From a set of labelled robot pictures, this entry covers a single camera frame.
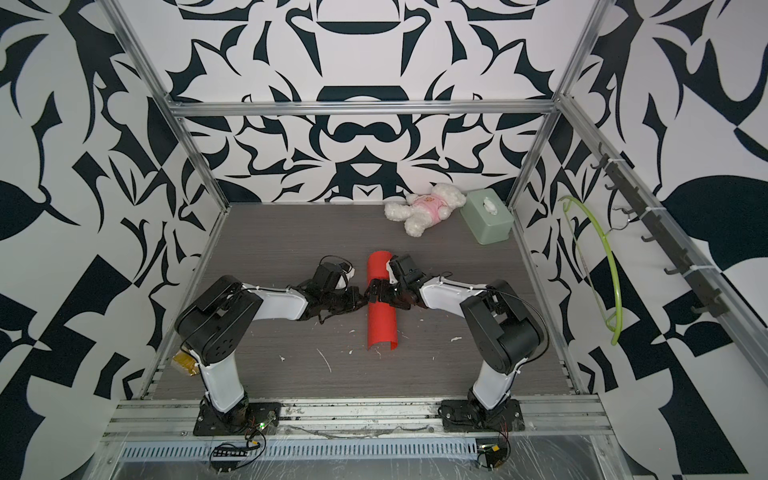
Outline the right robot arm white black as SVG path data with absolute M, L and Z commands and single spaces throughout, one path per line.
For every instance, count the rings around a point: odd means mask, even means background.
M 482 285 L 441 276 L 409 284 L 376 279 L 369 283 L 366 296 L 371 303 L 397 309 L 418 306 L 463 318 L 483 360 L 468 399 L 483 413 L 506 403 L 522 366 L 546 344 L 546 329 L 533 307 L 503 280 Z

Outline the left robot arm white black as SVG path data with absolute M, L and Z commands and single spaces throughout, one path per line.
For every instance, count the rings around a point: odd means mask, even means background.
M 235 352 L 257 320 L 306 321 L 354 312 L 367 304 L 356 286 L 326 287 L 310 279 L 296 287 L 266 288 L 220 277 L 179 315 L 174 324 L 181 345 L 195 359 L 205 386 L 205 400 L 221 415 L 248 406 Z

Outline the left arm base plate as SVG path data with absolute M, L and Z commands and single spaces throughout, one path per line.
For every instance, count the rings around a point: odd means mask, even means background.
M 255 428 L 277 426 L 282 404 L 279 402 L 239 402 L 232 410 L 221 413 L 207 400 L 200 402 L 193 428 L 195 437 L 245 435 Z

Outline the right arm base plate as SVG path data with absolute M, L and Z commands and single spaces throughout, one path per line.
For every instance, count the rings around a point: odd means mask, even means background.
M 500 431 L 522 432 L 526 429 L 520 403 L 505 399 L 497 407 L 486 409 L 476 400 L 443 400 L 437 414 L 447 432 Z

